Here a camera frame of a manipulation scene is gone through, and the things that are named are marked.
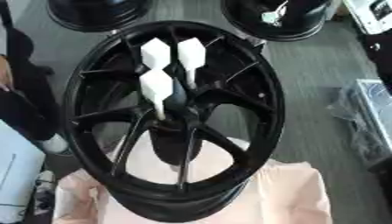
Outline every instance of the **white plastic stand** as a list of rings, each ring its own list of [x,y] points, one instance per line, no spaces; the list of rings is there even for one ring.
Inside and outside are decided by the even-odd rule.
[[[206,64],[206,51],[197,38],[178,43],[178,58],[186,70],[189,88],[196,88],[196,69]]]
[[[172,78],[163,70],[153,69],[140,76],[140,86],[144,97],[154,103],[157,118],[164,120],[164,100],[173,94]]]
[[[150,69],[164,69],[171,63],[170,47],[158,38],[142,45],[143,63]]]

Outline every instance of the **gray carpet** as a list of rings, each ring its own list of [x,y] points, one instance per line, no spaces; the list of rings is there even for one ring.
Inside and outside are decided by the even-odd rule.
[[[47,16],[42,0],[31,1],[25,8],[17,27],[33,38],[34,61],[56,71],[50,82],[59,100],[69,74],[105,34],[84,34],[59,27]],[[234,32],[221,15],[219,0],[156,0],[154,9],[139,23],[163,19],[200,21]],[[321,171],[332,202],[334,223],[390,223],[380,187],[350,149],[346,125],[326,110],[337,88],[356,78],[375,77],[349,25],[327,23],[313,38],[269,43],[266,54],[283,83],[287,105],[285,132],[274,158],[284,162],[308,161]],[[231,134],[246,138],[243,116],[237,112],[232,116],[238,117],[237,123],[214,122],[242,130],[240,134]],[[51,158],[50,162],[59,176],[78,167],[71,158]]]

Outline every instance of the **pink sheet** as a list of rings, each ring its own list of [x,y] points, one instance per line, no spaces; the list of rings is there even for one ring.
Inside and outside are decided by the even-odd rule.
[[[148,139],[144,140],[137,146],[140,153],[136,150],[127,170],[128,167],[138,166],[137,161],[143,160],[143,157],[150,159],[153,152],[148,152],[150,148],[146,145]],[[233,141],[243,148],[247,146],[243,141],[235,139]],[[200,153],[193,162],[203,164],[208,162],[207,160],[213,160],[215,167],[206,171],[194,165],[191,169],[193,181],[212,175],[210,173],[212,170],[214,172],[221,170],[222,167],[219,165],[230,164],[229,157],[214,154],[219,151],[217,149],[217,146],[211,143],[203,143],[202,151],[205,153]],[[162,169],[163,166],[157,164],[157,167],[150,168]],[[145,174],[144,176],[149,179],[152,178],[151,175],[162,177],[153,171],[138,170],[143,170],[143,173],[133,174],[137,176]],[[171,175],[166,176],[167,179],[160,179],[158,182],[170,182]],[[82,170],[70,174],[59,182],[56,199],[54,224],[157,223],[140,217],[118,204],[100,183]],[[247,187],[232,204],[210,217],[188,223],[331,224],[333,222],[324,182],[316,169],[308,163],[283,164],[270,160],[252,177]]]

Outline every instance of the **person's arm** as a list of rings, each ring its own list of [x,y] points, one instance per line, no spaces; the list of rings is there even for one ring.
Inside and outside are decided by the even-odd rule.
[[[0,0],[0,21],[0,89],[8,92],[13,89],[13,79],[11,67],[6,59],[7,29],[11,29],[13,24],[6,0]]]

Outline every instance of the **clear plastic bag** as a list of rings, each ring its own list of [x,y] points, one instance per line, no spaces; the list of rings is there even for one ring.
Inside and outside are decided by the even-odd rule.
[[[392,154],[392,96],[380,80],[357,80],[339,91],[327,107],[349,121],[352,148],[369,170],[378,170]]]

